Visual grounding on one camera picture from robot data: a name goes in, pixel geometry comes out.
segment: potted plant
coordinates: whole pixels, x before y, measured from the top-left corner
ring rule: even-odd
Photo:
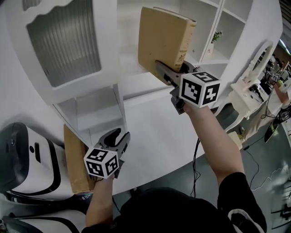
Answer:
[[[213,49],[214,49],[214,41],[217,41],[219,38],[221,38],[223,36],[223,34],[222,34],[222,31],[219,31],[219,32],[215,32],[214,33],[214,36],[213,36],[213,38],[212,38],[212,41],[211,41],[211,43],[210,43],[210,45],[208,46],[208,49],[207,49],[207,54],[208,54],[208,56],[211,56],[212,55],[212,52],[213,52]]]

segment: forearm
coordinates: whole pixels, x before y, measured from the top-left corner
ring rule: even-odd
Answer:
[[[208,107],[184,108],[201,141],[209,165],[214,171],[218,184],[234,172],[243,172],[241,152],[237,145],[222,129]]]
[[[93,197],[86,214],[86,226],[99,223],[111,223],[113,220],[112,204],[113,179],[108,178],[96,183]]]
[[[278,95],[278,98],[280,99],[282,103],[285,103],[288,101],[288,94],[281,92],[277,83],[274,84],[274,89],[275,89],[276,94]]]

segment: bookshelf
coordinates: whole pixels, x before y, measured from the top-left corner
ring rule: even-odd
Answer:
[[[17,57],[42,99],[88,146],[126,130],[124,100],[170,89],[138,64],[140,11],[161,7],[197,22],[186,61],[217,78],[231,61],[253,0],[7,1]],[[215,31],[212,56],[206,50]]]

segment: small green plant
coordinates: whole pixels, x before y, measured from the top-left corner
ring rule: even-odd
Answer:
[[[215,32],[214,33],[214,36],[213,36],[213,39],[211,41],[211,43],[213,43],[214,41],[217,41],[219,38],[221,38],[223,36],[223,33],[222,31],[219,31],[219,32]]]

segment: curved table leg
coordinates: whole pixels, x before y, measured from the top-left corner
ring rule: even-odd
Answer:
[[[227,96],[227,98],[224,99],[224,101],[218,106],[218,109],[216,110],[214,116],[216,117],[224,108],[224,106],[230,102],[230,98],[229,96]]]
[[[238,115],[237,119],[225,129],[225,132],[229,131],[230,129],[236,127],[241,121],[244,119],[243,115]]]

